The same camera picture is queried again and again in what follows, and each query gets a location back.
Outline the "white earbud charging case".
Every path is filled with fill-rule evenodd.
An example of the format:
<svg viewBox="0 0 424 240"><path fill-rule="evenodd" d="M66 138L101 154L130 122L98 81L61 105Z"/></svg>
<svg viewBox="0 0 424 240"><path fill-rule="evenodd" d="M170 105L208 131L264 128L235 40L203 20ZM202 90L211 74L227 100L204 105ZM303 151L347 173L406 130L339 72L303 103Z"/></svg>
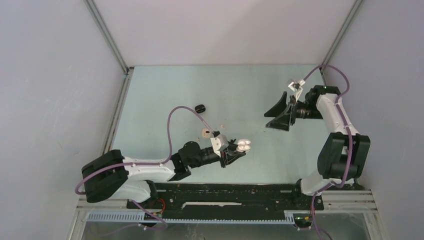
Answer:
<svg viewBox="0 0 424 240"><path fill-rule="evenodd" d="M251 141L248 139L239 139L236 145L237 152L248 152L251 149Z"/></svg>

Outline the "pink earbud charging case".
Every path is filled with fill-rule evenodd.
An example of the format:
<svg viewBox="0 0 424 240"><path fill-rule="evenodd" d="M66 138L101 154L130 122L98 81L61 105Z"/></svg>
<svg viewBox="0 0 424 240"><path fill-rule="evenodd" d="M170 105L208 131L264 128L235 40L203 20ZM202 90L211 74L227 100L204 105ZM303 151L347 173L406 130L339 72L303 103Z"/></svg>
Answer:
<svg viewBox="0 0 424 240"><path fill-rule="evenodd" d="M204 128L201 132L201 136L204 139L211 138L212 135L213 135L212 132L210 130L206 129L206 128Z"/></svg>

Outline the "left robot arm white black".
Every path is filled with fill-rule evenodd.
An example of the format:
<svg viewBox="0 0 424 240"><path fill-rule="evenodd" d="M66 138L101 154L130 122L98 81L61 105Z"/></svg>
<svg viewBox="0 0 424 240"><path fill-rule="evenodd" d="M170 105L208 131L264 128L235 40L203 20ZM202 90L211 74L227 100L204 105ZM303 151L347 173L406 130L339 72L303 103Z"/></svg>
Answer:
<svg viewBox="0 0 424 240"><path fill-rule="evenodd" d="M246 155L251 149L248 139L230 140L216 153L216 138L210 147L201 148L194 141L186 142L167 163L147 165L145 160L124 157L119 149L111 150L82 167L84 190L88 203L108 199L128 199L153 208L158 202L155 183L187 178L191 169L219 163L222 168Z"/></svg>

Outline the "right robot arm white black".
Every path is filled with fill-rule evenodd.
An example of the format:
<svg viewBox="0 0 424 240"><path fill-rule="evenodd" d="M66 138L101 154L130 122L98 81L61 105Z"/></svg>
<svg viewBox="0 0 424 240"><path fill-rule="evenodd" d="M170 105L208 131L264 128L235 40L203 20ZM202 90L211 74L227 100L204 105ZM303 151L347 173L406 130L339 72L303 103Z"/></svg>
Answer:
<svg viewBox="0 0 424 240"><path fill-rule="evenodd" d="M328 137L318 155L317 169L298 181L299 189L291 194L291 204L304 209L311 196L330 187L354 184L363 172L371 140L360 134L344 109L340 90L335 86L315 85L300 101L283 92L280 100L264 113L271 118L265 126L288 131L297 119L322 120Z"/></svg>

